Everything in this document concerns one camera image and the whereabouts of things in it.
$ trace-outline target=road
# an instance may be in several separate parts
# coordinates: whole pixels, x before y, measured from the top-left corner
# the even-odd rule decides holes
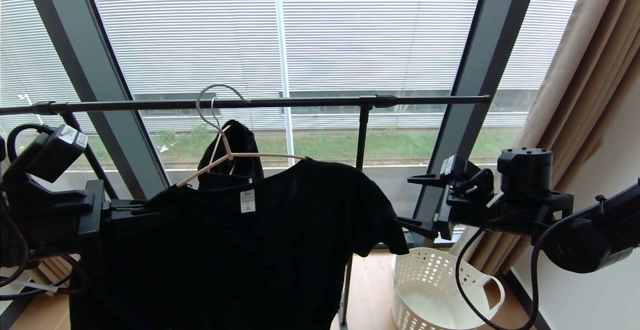
[[[496,173],[496,166],[494,165],[487,164],[481,167],[491,168],[491,170]],[[265,176],[274,175],[282,170],[284,170],[284,168],[266,168]],[[416,208],[420,186],[409,184],[406,180],[410,176],[424,175],[426,170],[425,166],[371,166],[363,170],[366,176],[374,180],[387,195],[399,216],[412,216],[414,213],[413,210]],[[192,170],[167,170],[167,176],[171,184],[183,180],[191,173],[193,173]],[[107,177],[121,198],[131,197],[119,173],[110,171],[107,172]],[[96,179],[96,175],[90,171],[68,171],[64,173],[55,184],[49,184],[48,182],[41,182],[41,184],[52,191],[64,191],[69,189],[83,189],[85,188],[85,182],[87,182],[87,180],[94,179]],[[194,188],[198,187],[197,180],[192,181],[191,184]]]

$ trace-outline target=floor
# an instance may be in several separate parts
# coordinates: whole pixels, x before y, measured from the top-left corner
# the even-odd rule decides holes
[[[350,330],[396,330],[391,318],[393,299],[393,278],[388,252],[373,252],[368,257],[354,256],[347,323]],[[490,303],[499,298],[496,286],[487,287]],[[507,328],[522,326],[527,319],[515,295],[507,290],[506,301],[494,322]],[[11,330],[66,330],[69,322],[69,303],[66,295],[35,298]],[[331,330],[339,330],[338,318],[334,319]],[[484,325],[480,329],[489,330]]]

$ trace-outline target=grass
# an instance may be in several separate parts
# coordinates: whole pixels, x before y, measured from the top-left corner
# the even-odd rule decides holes
[[[471,158],[497,158],[504,148],[514,142],[519,129],[484,128],[480,131]],[[287,144],[284,131],[256,132],[256,142],[261,152],[286,153]],[[438,136],[437,130],[370,129],[366,134],[366,163],[413,163],[422,162],[431,156]],[[166,166],[194,166],[201,159],[206,147],[215,138],[213,131],[204,125],[194,127],[190,132],[175,133],[161,131],[152,135],[156,148],[163,145],[168,150],[159,153]],[[104,164],[111,163],[108,152],[99,138],[90,140],[93,150]],[[294,131],[294,149],[318,160],[354,163],[358,146],[357,130],[334,131]],[[285,163],[283,159],[266,159],[265,162]]]

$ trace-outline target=clothing rack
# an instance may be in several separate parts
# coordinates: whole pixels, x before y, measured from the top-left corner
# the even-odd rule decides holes
[[[393,95],[375,95],[361,97],[318,97],[308,99],[255,99],[255,100],[216,100],[213,108],[254,108],[254,107],[313,107],[313,106],[359,106],[359,128],[358,128],[358,148],[356,154],[356,168],[362,170],[364,164],[364,150],[367,136],[367,126],[369,113],[373,107],[392,107],[396,105],[429,105],[429,104],[484,104],[487,106],[491,102],[491,96],[441,96],[441,97],[396,97]],[[79,131],[80,125],[73,113],[75,112],[102,112],[102,111],[142,111],[142,110],[163,110],[163,109],[195,109],[195,100],[156,100],[156,101],[119,101],[119,102],[38,102],[31,106],[4,107],[0,108],[2,115],[61,115],[66,124],[75,127]],[[86,158],[91,168],[96,173],[98,179],[105,183],[105,191],[110,198],[118,198],[114,187],[105,175],[105,171],[94,154],[87,145]],[[347,307],[349,304],[349,290],[351,285],[352,263],[350,257],[345,271],[344,291],[338,316],[342,330],[347,329]]]

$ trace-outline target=metal hanger hook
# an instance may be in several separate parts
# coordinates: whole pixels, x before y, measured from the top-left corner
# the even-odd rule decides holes
[[[205,94],[205,92],[207,92],[208,90],[215,88],[215,87],[224,87],[227,88],[231,91],[233,91],[233,93],[235,93],[236,95],[238,95],[238,97],[240,97],[240,100],[244,101],[244,102],[251,102],[250,100],[245,99],[242,94],[240,94],[240,92],[238,90],[236,90],[235,88],[233,88],[232,86],[229,85],[225,85],[225,84],[213,84],[213,85],[209,85],[206,86],[205,88],[203,88],[200,93],[198,94],[198,98],[196,99],[196,111],[198,111],[198,115],[200,116],[200,118],[212,125],[213,127],[215,127],[215,129],[217,129],[217,131],[219,133],[222,134],[222,136],[224,136],[224,132],[222,131],[222,126],[220,126],[220,121],[218,120],[218,117],[216,116],[214,109],[213,109],[213,104],[216,101],[216,97],[214,96],[213,99],[211,99],[211,115],[213,115],[213,118],[215,119],[215,123],[211,122],[210,120],[207,120],[205,118],[205,116],[202,114],[202,109],[201,109],[201,100],[202,100],[202,96]]]

